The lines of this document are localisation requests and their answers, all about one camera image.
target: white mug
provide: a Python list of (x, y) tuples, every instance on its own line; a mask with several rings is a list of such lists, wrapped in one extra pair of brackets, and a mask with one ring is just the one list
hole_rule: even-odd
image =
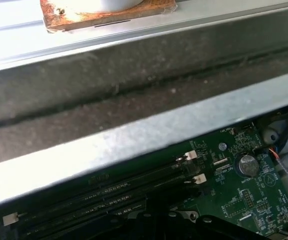
[(115, 13), (129, 8), (132, 8), (140, 4), (143, 0), (72, 0), (72, 2), (84, 2), (87, 7), (88, 13)]

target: wire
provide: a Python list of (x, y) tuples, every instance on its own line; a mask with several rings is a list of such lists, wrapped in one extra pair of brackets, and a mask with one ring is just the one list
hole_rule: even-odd
[(278, 164), (282, 167), (282, 169), (285, 171), (285, 173), (288, 175), (288, 169), (287, 167), (284, 165), (284, 163), (281, 161), (281, 159), (279, 159), (279, 155), (271, 148), (268, 149), (275, 157), (276, 161), (278, 162)]

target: green circuit board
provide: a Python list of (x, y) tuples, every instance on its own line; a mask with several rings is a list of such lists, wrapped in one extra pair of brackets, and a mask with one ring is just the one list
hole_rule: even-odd
[[(227, 149), (219, 150), (219, 143), (225, 143)], [(238, 133), (226, 128), (194, 139), (190, 146), (199, 156), (210, 194), (188, 199), (178, 208), (213, 215), (263, 236), (288, 230), (288, 196), (271, 158), (257, 156), (260, 171), (256, 177), (236, 173), (238, 155), (261, 146), (254, 126)], [(227, 161), (214, 165), (223, 159)]]

